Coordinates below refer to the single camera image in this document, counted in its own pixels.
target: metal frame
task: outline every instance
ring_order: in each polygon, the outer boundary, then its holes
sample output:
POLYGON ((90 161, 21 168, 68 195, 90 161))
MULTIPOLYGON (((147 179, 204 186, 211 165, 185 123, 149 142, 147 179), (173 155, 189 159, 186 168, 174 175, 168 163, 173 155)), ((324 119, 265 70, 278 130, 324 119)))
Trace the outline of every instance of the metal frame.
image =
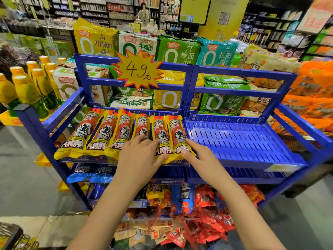
MULTIPOLYGON (((102 79, 102 78, 89 78, 85 63, 97 63, 110 65, 119 62, 118 58, 114 57, 101 57, 92 56, 84 54, 75 54, 74 58, 77 64, 79 84, 82 84, 76 92, 68 100, 64 102, 63 105, 59 107, 46 121, 41 123, 38 119, 37 114, 33 108, 29 105, 19 105, 15 108, 17 115, 23 125, 26 127, 32 138, 38 144, 42 152, 49 159, 50 163, 53 165, 57 173, 60 175, 65 184, 72 191, 74 196, 81 200, 85 204, 87 209, 91 209, 88 201, 88 194, 86 195, 82 192, 81 188, 77 183, 69 184, 67 182, 67 177, 72 173, 75 166, 70 170, 67 165, 53 158, 54 153, 57 148, 54 145, 56 139, 65 130, 70 121, 76 116, 78 111, 82 108, 84 104, 92 107, 100 107, 102 109, 113 109, 110 107, 102 107, 99 104, 93 102, 90 85, 107 85, 107 86, 121 86, 123 87, 125 81, 114 80, 114 79, 102 79)), ((261 126, 268 129, 265 120, 272 115, 281 125, 285 127, 291 134, 295 136, 310 152, 312 156, 310 160, 305 163, 301 158, 299 162, 304 163, 304 167, 289 177, 286 177, 283 173, 279 172, 265 172, 262 168, 255 169, 255 163, 249 164, 250 168, 239 168, 239 167, 229 167, 226 166, 227 171, 230 175, 239 183, 253 183, 253 184, 278 184, 271 192, 266 194, 266 200, 261 202, 259 206, 264 205, 275 195, 283 192, 289 188, 294 182, 299 180, 302 176, 312 170, 316 165, 326 161, 333 153, 333 142, 327 138, 321 131, 315 129, 312 125, 307 123, 304 119, 295 114, 291 109, 281 104, 281 100, 287 93, 291 83, 296 78, 295 74, 282 73, 282 72, 269 72, 269 71, 254 71, 254 70, 243 70, 243 69, 232 69, 232 68, 219 68, 219 67, 206 67, 198 65, 185 65, 177 63, 167 63, 164 62, 160 66, 162 70, 175 70, 186 72, 184 85, 173 85, 173 84, 159 84, 159 89, 181 91, 181 103, 179 110, 173 110, 171 112, 167 111, 152 111, 152 110, 129 110, 135 113, 146 113, 148 115, 178 115, 181 114, 185 116, 184 126, 189 134, 188 126, 189 123, 204 124, 206 126, 218 126, 227 124, 241 124, 248 126, 261 126), (277 92, 262 92, 262 91, 248 91, 248 90, 232 90, 232 89, 219 89, 219 88, 207 88, 207 87, 196 87, 196 81, 199 73, 208 74, 223 74, 232 76, 242 76, 242 77, 258 77, 258 78, 268 78, 268 79, 279 79, 285 82, 277 90, 277 92), (224 94, 224 95, 238 95, 238 96, 261 96, 272 98, 263 114, 258 118, 251 117, 236 117, 236 116, 216 116, 216 115, 203 115, 198 114, 197 111, 191 111, 190 105, 193 98, 194 92, 196 93, 212 93, 212 94, 224 94), (279 109, 285 116, 289 117, 293 122, 295 122, 299 127, 305 130, 310 136, 317 140, 323 148, 318 150, 307 140, 305 140, 300 134, 298 134, 292 127, 290 127, 285 121, 277 116, 273 111, 274 109, 279 109)), ((270 135, 275 135, 273 130, 268 130, 270 135)), ((193 167, 183 167, 183 175, 185 181, 193 183, 201 183, 202 179, 195 172, 193 167)), ((159 174, 157 177, 162 181, 165 177, 159 174)))

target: yellow price tag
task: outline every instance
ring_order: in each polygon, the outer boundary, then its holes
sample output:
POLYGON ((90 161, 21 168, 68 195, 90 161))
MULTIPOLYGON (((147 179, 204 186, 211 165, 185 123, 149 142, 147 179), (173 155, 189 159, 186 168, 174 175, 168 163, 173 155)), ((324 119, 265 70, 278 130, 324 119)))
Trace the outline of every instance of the yellow price tag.
POLYGON ((35 11, 35 8, 33 6, 30 6, 30 9, 31 9, 31 12, 32 12, 32 15, 34 16, 34 19, 38 19, 37 17, 37 14, 36 14, 36 11, 35 11))
POLYGON ((141 24, 133 23, 133 32, 134 33, 141 33, 141 24))
POLYGON ((68 1, 69 10, 74 11, 73 1, 72 0, 67 0, 67 1, 68 1))
POLYGON ((156 80, 162 78, 161 73, 157 68, 163 61, 153 61, 155 55, 144 56, 142 50, 137 55, 134 55, 129 50, 126 50, 126 56, 117 53, 120 63, 114 65, 117 71, 121 73, 118 80, 126 80, 124 87, 135 85, 136 89, 144 87, 149 89, 149 85, 158 88, 156 80))
POLYGON ((44 4, 44 7, 46 8, 46 9, 50 9, 50 6, 49 6, 49 2, 48 2, 48 0, 42 0, 42 2, 43 2, 43 4, 44 4))

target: gray floor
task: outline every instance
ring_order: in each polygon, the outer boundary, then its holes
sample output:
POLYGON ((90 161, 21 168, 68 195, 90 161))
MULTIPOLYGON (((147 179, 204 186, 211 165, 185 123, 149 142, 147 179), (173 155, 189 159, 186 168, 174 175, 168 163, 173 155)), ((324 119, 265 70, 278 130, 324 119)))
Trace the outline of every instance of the gray floor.
MULTIPOLYGON (((70 193, 58 193, 60 177, 53 168, 37 167, 40 150, 23 127, 0 127, 0 217, 72 215, 83 207, 70 193)), ((328 176, 295 199, 276 197, 259 211, 287 249, 333 249, 333 177, 328 176)), ((236 232, 235 249, 243 249, 236 232)))

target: yellow banner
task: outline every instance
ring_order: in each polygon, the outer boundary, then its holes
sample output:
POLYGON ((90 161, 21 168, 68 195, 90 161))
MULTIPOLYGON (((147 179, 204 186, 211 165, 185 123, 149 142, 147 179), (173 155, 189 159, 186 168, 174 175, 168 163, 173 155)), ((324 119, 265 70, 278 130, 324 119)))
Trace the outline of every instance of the yellow banner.
POLYGON ((198 36, 224 41, 233 37, 242 22, 248 0, 211 0, 207 23, 198 36))

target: red brand logo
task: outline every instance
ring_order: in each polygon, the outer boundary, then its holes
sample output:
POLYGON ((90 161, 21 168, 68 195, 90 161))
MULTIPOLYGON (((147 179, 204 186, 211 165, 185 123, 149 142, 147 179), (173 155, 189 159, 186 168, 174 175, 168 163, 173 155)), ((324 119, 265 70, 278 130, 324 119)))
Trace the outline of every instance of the red brand logo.
POLYGON ((72 84, 72 85, 74 85, 74 83, 75 83, 75 79, 70 78, 70 77, 59 77, 58 80, 61 83, 69 83, 69 84, 72 84))
POLYGON ((213 44, 210 44, 210 45, 207 46, 208 50, 216 51, 218 48, 219 48, 218 45, 213 45, 213 44))
POLYGON ((125 36, 124 39, 125 39, 126 42, 132 42, 133 44, 135 44, 135 43, 138 41, 138 40, 137 40, 135 37, 133 37, 133 36, 125 36))
POLYGON ((175 43, 175 42, 169 42, 168 43, 168 47, 169 48, 174 48, 174 49, 178 49, 178 47, 179 47, 179 44, 177 44, 177 43, 175 43))
POLYGON ((82 36, 82 37, 90 37, 90 32, 87 32, 87 31, 79 31, 79 33, 80 33, 80 35, 82 36))

